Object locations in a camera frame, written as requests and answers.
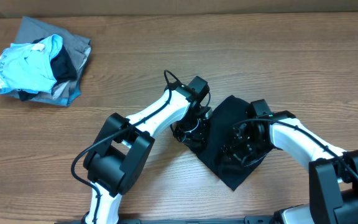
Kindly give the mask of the black t-shirt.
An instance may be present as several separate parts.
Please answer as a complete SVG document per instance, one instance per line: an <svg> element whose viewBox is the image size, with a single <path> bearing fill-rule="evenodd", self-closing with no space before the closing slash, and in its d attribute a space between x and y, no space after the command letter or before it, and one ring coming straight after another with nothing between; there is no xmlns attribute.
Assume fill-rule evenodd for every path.
<svg viewBox="0 0 358 224"><path fill-rule="evenodd" d="M256 121L256 118L247 116L249 104L233 95L227 97L209 119L210 127L205 147L189 148L231 190L236 190L263 161L251 168L241 168L229 162L221 149L232 134L234 125Z"/></svg>

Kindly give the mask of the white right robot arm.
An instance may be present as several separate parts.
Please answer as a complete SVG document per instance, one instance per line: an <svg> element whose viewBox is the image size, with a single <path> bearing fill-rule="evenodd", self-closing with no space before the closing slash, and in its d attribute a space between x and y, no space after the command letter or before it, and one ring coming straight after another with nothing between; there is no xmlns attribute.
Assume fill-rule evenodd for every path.
<svg viewBox="0 0 358 224"><path fill-rule="evenodd" d="M252 170L274 148L308 172L309 202L281 209L266 223L358 223L358 150L322 140L289 111L234 123L222 150L236 167Z"/></svg>

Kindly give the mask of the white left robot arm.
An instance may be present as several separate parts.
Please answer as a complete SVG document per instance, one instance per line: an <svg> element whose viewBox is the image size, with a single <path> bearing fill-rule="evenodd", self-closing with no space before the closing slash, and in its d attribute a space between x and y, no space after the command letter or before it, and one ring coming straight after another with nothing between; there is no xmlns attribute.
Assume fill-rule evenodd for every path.
<svg viewBox="0 0 358 224"><path fill-rule="evenodd" d="M203 148L211 108L201 102L210 96L207 84L170 84L158 101L137 114L112 114L84 154L93 198L81 222L118 222L121 198L139 178L164 129L170 128L177 141L190 148Z"/></svg>

